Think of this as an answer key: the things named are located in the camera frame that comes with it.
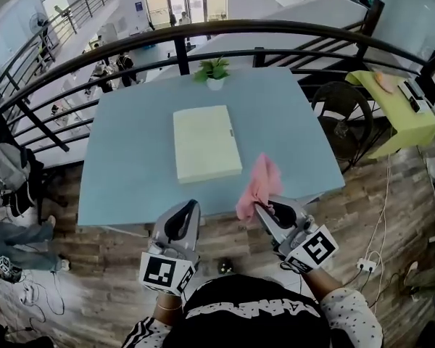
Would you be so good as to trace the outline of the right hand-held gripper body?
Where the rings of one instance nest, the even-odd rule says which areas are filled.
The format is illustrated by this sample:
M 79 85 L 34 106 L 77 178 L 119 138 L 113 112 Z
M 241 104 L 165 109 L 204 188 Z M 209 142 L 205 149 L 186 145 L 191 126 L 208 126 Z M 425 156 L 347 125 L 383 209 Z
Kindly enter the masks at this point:
M 313 216 L 302 218 L 300 225 L 292 223 L 282 228 L 277 220 L 275 237 L 277 257 L 299 273 L 320 268 L 339 249 L 325 225 L 315 223 Z

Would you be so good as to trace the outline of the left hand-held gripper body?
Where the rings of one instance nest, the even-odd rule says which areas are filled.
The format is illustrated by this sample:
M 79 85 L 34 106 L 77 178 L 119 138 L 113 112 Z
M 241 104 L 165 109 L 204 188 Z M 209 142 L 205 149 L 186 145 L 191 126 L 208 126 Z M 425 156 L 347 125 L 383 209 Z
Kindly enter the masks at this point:
M 195 248 L 194 237 L 173 241 L 156 231 L 148 250 L 141 254 L 139 283 L 152 291 L 181 297 L 199 264 Z

